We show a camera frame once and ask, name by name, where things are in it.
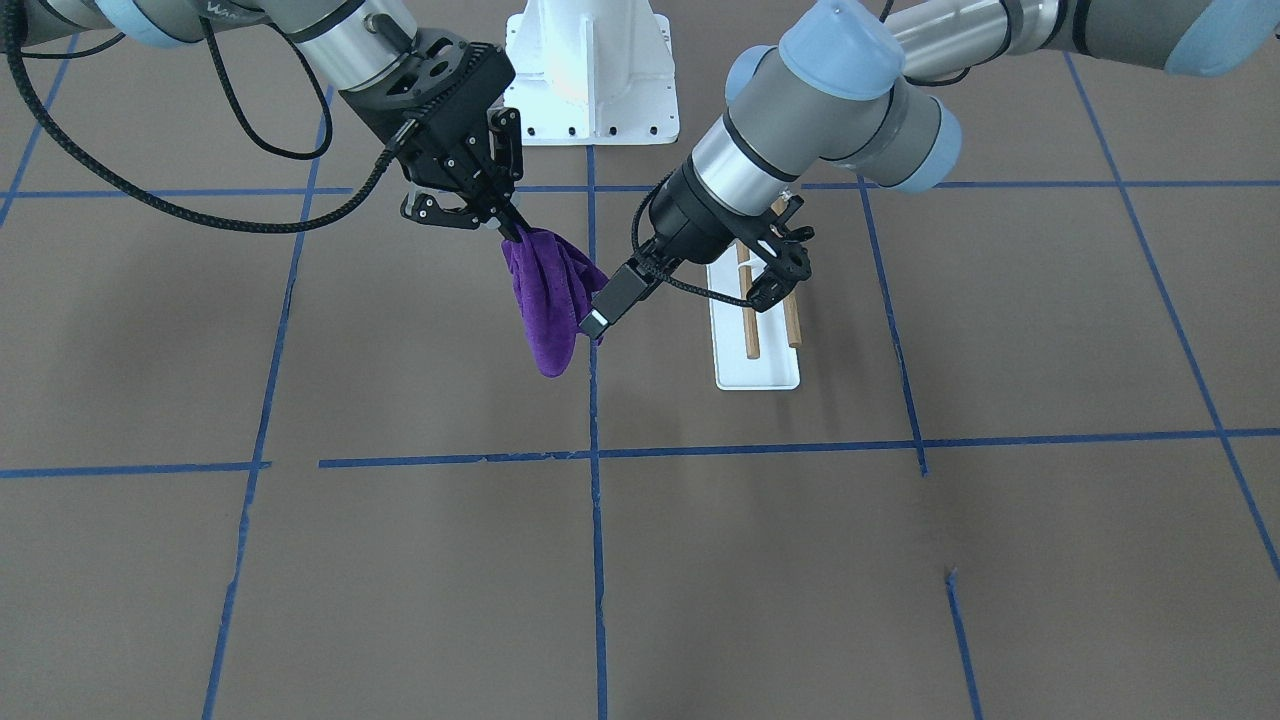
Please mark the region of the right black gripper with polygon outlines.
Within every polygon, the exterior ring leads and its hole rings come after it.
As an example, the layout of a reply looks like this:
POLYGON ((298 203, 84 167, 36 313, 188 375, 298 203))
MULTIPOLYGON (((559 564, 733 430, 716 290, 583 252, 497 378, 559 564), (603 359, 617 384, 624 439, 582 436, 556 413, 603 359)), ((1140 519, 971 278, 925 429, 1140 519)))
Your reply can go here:
POLYGON ((415 186, 399 208, 404 219, 524 242, 529 223, 515 202, 522 124, 516 108, 499 104, 513 79, 502 46, 420 29, 379 79, 340 91, 415 186))

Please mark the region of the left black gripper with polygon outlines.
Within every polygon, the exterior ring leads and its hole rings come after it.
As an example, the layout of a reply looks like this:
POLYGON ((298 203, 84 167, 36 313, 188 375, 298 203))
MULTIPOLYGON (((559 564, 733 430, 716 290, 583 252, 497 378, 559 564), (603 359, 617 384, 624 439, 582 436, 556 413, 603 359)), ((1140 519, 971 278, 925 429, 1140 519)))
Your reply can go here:
MULTIPOLYGON (((728 214, 740 215, 712 195, 694 161, 684 161, 658 188, 648 210, 658 266, 675 269, 681 263, 708 265, 716 261, 736 240, 726 225, 728 214)), ((653 272, 628 260, 593 296, 579 329, 589 340, 599 341, 659 283, 653 272)))

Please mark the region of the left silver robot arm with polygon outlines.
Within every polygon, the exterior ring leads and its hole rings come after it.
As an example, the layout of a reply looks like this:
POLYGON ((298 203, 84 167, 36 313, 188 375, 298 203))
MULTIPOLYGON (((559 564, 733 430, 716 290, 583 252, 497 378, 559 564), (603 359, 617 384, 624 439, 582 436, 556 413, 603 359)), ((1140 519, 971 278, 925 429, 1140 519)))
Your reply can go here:
POLYGON ((726 109, 643 201, 652 224, 591 301, 581 331, 600 338, 684 263, 741 242, 763 261, 750 287, 716 300, 763 313, 809 279, 812 228, 788 228, 782 199, 827 161, 918 193, 954 168, 955 115, 925 87, 1005 55, 1057 49, 1170 76, 1216 77, 1277 31, 1275 1, 924 1, 886 18, 859 1, 818 1, 773 46, 742 53, 726 109))

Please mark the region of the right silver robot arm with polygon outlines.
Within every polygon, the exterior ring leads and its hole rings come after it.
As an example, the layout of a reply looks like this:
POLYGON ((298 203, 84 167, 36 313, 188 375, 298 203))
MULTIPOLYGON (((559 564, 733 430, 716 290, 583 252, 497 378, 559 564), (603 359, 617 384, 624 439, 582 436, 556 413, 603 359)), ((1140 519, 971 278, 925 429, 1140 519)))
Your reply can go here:
POLYGON ((506 50, 421 27, 402 1, 5 1, 3 53, 20 99, 65 154, 125 196, 183 222, 255 234, 315 231, 349 215, 398 165, 411 184, 401 209, 411 222, 456 229, 494 224, 512 241, 529 229, 513 204, 524 177, 518 111, 500 105, 515 79, 506 50), (339 208, 306 222, 209 215, 131 183, 52 119, 23 56, 29 45, 87 29, 182 47, 255 26, 278 29, 383 145, 364 184, 339 208))

